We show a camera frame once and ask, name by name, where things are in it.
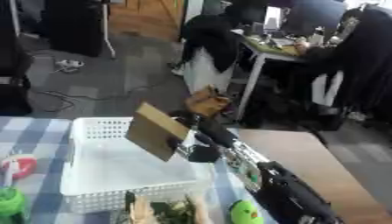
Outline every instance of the cardboard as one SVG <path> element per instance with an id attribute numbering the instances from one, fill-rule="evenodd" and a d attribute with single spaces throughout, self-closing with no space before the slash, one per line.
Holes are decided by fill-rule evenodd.
<path id="1" fill-rule="evenodd" d="M 211 86 L 206 86 L 193 93 L 185 101 L 189 111 L 206 117 L 215 116 L 229 103 L 230 99 L 218 95 L 217 91 Z"/>
<path id="2" fill-rule="evenodd" d="M 182 142 L 188 131 L 186 126 L 144 102 L 136 111 L 126 137 L 154 156 L 168 161 L 174 150 L 167 145 L 167 139 L 175 137 Z"/>

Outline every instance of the wooden door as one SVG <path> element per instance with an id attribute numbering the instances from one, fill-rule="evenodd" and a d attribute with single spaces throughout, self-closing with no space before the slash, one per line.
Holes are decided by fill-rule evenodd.
<path id="1" fill-rule="evenodd" d="M 184 0 L 124 0 L 111 4 L 111 32 L 177 40 Z"/>

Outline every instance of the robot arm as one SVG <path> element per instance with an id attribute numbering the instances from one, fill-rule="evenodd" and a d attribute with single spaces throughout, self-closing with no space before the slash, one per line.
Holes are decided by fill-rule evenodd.
<path id="1" fill-rule="evenodd" d="M 310 186 L 278 162 L 269 161 L 219 123 L 198 117 L 191 135 L 204 145 L 172 147 L 191 162 L 224 159 L 247 190 L 279 223 L 339 224 L 341 218 Z"/>

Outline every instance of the green toy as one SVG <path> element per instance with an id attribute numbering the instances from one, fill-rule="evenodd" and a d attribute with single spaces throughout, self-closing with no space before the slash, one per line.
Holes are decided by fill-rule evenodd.
<path id="1" fill-rule="evenodd" d="M 0 223 L 24 224 L 28 219 L 25 212 L 25 196 L 16 188 L 0 188 Z"/>
<path id="2" fill-rule="evenodd" d="M 229 211 L 233 224 L 263 224 L 263 217 L 250 201 L 238 200 Z"/>

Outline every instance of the cardboard box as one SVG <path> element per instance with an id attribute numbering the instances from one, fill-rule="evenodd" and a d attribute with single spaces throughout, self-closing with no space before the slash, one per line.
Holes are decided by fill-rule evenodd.
<path id="1" fill-rule="evenodd" d="M 170 137 L 184 141 L 189 129 L 144 102 L 134 115 L 126 137 L 149 153 L 168 161 L 174 154 L 167 145 Z"/>

